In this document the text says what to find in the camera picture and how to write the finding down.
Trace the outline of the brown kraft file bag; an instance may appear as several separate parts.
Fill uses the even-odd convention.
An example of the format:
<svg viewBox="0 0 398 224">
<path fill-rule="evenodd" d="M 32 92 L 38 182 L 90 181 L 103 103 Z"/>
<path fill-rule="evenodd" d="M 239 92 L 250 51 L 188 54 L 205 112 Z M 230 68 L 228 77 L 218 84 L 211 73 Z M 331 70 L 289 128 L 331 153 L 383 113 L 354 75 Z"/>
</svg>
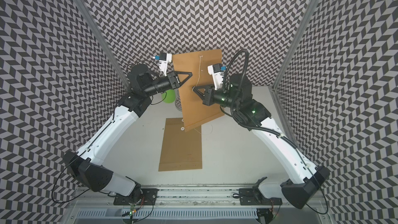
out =
<svg viewBox="0 0 398 224">
<path fill-rule="evenodd" d="M 173 55 L 172 62 L 175 71 L 192 73 L 192 77 L 178 89 L 185 131 L 222 117 L 224 114 L 217 105 L 204 105 L 192 91 L 195 86 L 214 84 L 207 67 L 222 62 L 222 51 L 216 49 Z"/>
</svg>

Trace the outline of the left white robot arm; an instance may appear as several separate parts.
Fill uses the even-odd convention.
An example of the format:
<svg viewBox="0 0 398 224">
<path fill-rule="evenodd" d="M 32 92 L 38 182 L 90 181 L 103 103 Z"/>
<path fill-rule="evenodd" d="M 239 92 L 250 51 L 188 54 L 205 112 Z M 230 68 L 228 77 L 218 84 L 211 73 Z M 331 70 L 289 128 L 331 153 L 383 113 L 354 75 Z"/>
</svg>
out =
<svg viewBox="0 0 398 224">
<path fill-rule="evenodd" d="M 104 190 L 131 196 L 138 183 L 105 168 L 105 158 L 124 132 L 150 106 L 152 96 L 178 89 L 191 77 L 191 72 L 171 71 L 159 76 L 145 64 L 132 66 L 127 75 L 130 82 L 127 93 L 118 101 L 111 117 L 76 152 L 65 153 L 63 161 L 67 173 L 94 192 Z"/>
</svg>

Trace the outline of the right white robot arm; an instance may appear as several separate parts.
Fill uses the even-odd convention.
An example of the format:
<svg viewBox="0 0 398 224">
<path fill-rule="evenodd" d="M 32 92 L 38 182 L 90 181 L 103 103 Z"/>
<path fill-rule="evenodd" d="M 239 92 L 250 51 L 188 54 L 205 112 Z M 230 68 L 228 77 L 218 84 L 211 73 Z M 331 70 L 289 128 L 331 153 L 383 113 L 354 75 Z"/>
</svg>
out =
<svg viewBox="0 0 398 224">
<path fill-rule="evenodd" d="M 302 209 L 321 190 L 330 170 L 310 161 L 295 143 L 288 139 L 277 125 L 269 110 L 253 99 L 252 83 L 243 74 L 234 74 L 222 87 L 204 85 L 193 87 L 204 105 L 228 107 L 234 121 L 251 131 L 274 154 L 288 177 L 271 180 L 259 179 L 254 185 L 257 201 L 285 198 L 292 206 Z"/>
</svg>

